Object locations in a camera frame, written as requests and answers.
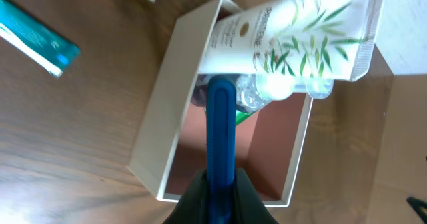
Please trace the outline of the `green white small packet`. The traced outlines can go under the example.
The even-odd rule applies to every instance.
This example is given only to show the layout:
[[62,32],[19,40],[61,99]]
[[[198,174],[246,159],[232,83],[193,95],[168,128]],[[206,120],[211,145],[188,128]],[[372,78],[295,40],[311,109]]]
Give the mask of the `green white small packet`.
[[248,119],[252,115],[255,115],[256,113],[257,113],[257,111],[252,112],[252,113],[244,113],[244,112],[237,110],[236,111],[236,126],[238,126],[240,123],[242,123],[243,121],[245,121],[246,119]]

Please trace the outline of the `blue disposable razor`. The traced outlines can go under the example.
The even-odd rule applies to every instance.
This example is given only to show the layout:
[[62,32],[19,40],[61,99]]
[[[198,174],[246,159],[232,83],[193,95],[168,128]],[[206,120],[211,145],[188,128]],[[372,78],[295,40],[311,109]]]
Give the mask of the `blue disposable razor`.
[[209,224],[232,219],[235,169],[236,89],[224,76],[213,77],[207,86],[207,182]]

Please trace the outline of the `clear pump soap bottle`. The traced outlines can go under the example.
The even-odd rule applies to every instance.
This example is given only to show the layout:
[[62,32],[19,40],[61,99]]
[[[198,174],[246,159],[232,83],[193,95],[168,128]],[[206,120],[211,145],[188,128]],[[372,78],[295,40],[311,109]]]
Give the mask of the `clear pump soap bottle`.
[[279,74],[220,74],[199,75],[191,103],[205,107],[207,85],[216,77],[231,81],[236,88],[236,111],[252,114],[272,101],[282,101],[295,93],[306,93],[313,99],[325,99],[333,88],[332,79],[300,79]]

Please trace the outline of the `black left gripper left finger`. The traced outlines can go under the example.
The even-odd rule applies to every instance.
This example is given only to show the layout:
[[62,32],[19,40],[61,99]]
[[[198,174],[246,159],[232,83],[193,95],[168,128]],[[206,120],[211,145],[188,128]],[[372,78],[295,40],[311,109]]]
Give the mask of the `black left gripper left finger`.
[[208,195],[206,170],[199,170],[163,224],[208,223]]

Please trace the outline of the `green white toothpaste tube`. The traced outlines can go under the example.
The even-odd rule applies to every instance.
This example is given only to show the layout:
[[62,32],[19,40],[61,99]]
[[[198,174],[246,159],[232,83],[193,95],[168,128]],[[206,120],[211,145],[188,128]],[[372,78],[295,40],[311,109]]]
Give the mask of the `green white toothpaste tube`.
[[9,0],[1,0],[1,37],[59,78],[80,48]]

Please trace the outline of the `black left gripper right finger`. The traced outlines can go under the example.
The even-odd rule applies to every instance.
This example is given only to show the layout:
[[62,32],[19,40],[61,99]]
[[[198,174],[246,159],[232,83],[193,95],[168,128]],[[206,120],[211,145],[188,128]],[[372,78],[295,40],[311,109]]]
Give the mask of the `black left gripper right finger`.
[[278,224],[242,168],[235,172],[232,215],[234,224]]

